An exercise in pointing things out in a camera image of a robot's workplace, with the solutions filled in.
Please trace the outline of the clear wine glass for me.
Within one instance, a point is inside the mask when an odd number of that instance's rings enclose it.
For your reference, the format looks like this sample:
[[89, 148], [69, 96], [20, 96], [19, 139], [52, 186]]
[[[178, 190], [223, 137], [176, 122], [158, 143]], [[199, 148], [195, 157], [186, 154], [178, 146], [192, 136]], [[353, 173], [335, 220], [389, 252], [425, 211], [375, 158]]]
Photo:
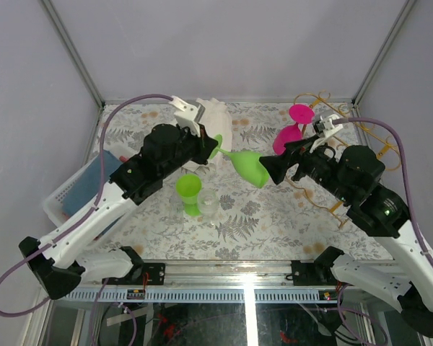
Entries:
[[219, 198], [214, 190], [202, 189], [197, 198], [198, 209], [206, 223], [214, 226], [219, 210]]

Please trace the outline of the magenta plastic wine glass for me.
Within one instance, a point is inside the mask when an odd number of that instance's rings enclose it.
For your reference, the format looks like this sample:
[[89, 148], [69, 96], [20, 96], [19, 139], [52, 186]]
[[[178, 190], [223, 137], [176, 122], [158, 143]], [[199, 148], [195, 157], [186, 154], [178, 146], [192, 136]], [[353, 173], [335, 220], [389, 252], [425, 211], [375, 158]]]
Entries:
[[295, 104], [289, 108], [289, 116], [293, 119], [294, 125], [288, 125], [283, 128], [275, 138], [272, 145], [273, 150], [277, 155], [284, 153], [284, 145], [286, 143], [302, 140], [302, 131], [299, 129], [299, 126], [310, 124], [315, 113], [306, 105]]

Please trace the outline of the gold wire wine glass rack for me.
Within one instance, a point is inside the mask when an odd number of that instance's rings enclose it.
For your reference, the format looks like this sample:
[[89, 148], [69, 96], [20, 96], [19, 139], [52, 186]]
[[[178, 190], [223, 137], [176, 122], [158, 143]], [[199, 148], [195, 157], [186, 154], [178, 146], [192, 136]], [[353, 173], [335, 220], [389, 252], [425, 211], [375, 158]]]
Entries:
[[[308, 103], [308, 107], [314, 110], [318, 105], [325, 105], [329, 110], [334, 111], [342, 117], [357, 117], [359, 115], [359, 107], [354, 104], [352, 100], [338, 100], [331, 99], [331, 93], [326, 90], [321, 90], [318, 93], [304, 92], [298, 94], [293, 99], [293, 105], [295, 104], [304, 104]], [[387, 168], [387, 172], [394, 172], [400, 169], [401, 167], [401, 155], [399, 150], [397, 149], [397, 145], [393, 143], [393, 136], [390, 134], [386, 138], [380, 138], [375, 135], [375, 125], [364, 125], [364, 123], [355, 123], [354, 124], [355, 131], [357, 132], [358, 139], [360, 141], [364, 141], [366, 144], [371, 144], [370, 139], [373, 138], [378, 141], [382, 147], [377, 152], [377, 158], [382, 160], [382, 158], [393, 152], [398, 158], [398, 163], [393, 168]], [[318, 205], [313, 199], [312, 196], [308, 193], [305, 187], [300, 187], [296, 185], [290, 178], [286, 178], [286, 181], [295, 189], [298, 190], [302, 196], [314, 207], [325, 210], [330, 216], [332, 216], [336, 221], [338, 221], [338, 228], [342, 229], [344, 225], [349, 221], [349, 218], [342, 218], [340, 215], [336, 214], [336, 211], [344, 206], [344, 203], [340, 200], [337, 200], [334, 205], [331, 207]]]

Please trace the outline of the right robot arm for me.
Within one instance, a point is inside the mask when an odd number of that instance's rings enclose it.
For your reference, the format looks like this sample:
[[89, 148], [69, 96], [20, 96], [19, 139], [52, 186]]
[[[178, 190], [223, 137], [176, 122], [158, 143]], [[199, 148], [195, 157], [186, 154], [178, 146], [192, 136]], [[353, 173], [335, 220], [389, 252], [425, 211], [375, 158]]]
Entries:
[[296, 167], [292, 180], [308, 176], [342, 201], [351, 222], [381, 244], [406, 275], [385, 274], [328, 247], [316, 260], [316, 279], [326, 285], [339, 280], [368, 292], [392, 306], [413, 330], [433, 338], [433, 254], [416, 237], [403, 199], [380, 184], [385, 165], [367, 146], [349, 146], [335, 159], [326, 154], [329, 146], [313, 148], [314, 141], [288, 143], [283, 154], [259, 161], [275, 184]]

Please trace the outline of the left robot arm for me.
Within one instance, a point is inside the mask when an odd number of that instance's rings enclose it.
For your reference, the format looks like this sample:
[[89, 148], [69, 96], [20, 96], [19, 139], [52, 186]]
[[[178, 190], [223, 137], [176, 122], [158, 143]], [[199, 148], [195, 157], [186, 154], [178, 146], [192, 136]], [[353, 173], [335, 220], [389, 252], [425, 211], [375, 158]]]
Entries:
[[142, 281], [144, 262], [130, 246], [106, 253], [83, 252], [100, 233], [160, 190], [164, 179], [185, 163], [207, 164], [219, 143], [203, 126], [199, 130], [195, 136], [177, 125], [155, 126], [140, 152], [102, 181], [101, 193], [48, 237], [28, 236], [19, 243], [50, 299], [63, 298], [90, 281], [117, 278], [131, 285]]

